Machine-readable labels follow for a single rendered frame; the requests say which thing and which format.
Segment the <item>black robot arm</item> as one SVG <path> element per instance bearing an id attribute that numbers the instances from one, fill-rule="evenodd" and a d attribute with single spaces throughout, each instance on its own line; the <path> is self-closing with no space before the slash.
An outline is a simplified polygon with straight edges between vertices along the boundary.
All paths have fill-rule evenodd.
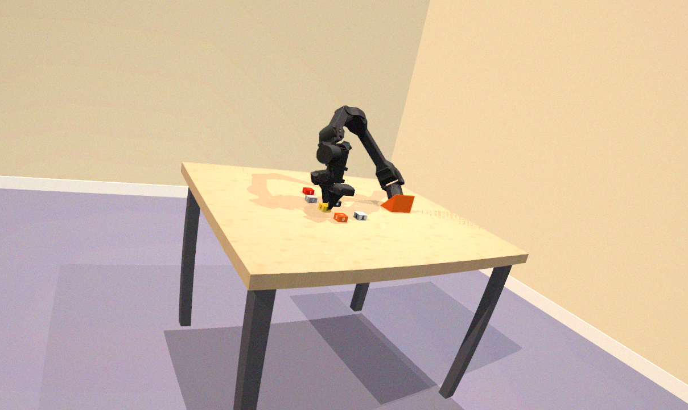
<path id="1" fill-rule="evenodd" d="M 319 132 L 319 143 L 317 150 L 317 160 L 319 163 L 340 163 L 346 164 L 349 150 L 352 150 L 349 142 L 343 141 L 337 143 L 344 138 L 344 126 L 350 132 L 357 135 L 360 142 L 364 144 L 365 150 L 369 153 L 373 163 L 377 166 L 378 183 L 383 190 L 387 191 L 388 199 L 395 194 L 403 195 L 401 185 L 405 185 L 405 180 L 402 178 L 400 171 L 390 162 L 385 160 L 377 143 L 373 140 L 372 135 L 367 128 L 368 120 L 365 118 L 364 111 L 357 107 L 349 107 L 347 105 L 335 110 L 331 122 Z M 327 183 L 333 184 L 334 171 L 318 170 L 310 172 L 311 182 L 314 185 Z M 328 181 L 329 180 L 329 181 Z M 395 181 L 397 180 L 397 181 Z M 395 182 L 393 182 L 395 181 Z M 393 183 L 391 183 L 393 182 Z M 388 184 L 390 183 L 390 184 Z M 387 185 L 388 184 L 388 185 Z"/>

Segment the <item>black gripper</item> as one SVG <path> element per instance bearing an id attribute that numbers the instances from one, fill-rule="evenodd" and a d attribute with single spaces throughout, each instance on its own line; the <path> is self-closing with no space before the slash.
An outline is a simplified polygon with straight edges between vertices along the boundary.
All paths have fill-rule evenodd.
<path id="1" fill-rule="evenodd" d="M 326 163 L 325 165 L 327 170 L 332 168 L 334 171 L 333 184 L 327 182 L 319 186 L 322 190 L 322 202 L 328 203 L 328 209 L 331 210 L 342 196 L 354 196 L 355 189 L 349 184 L 344 184 L 345 180 L 342 179 L 344 171 L 347 171 L 346 164 Z"/>

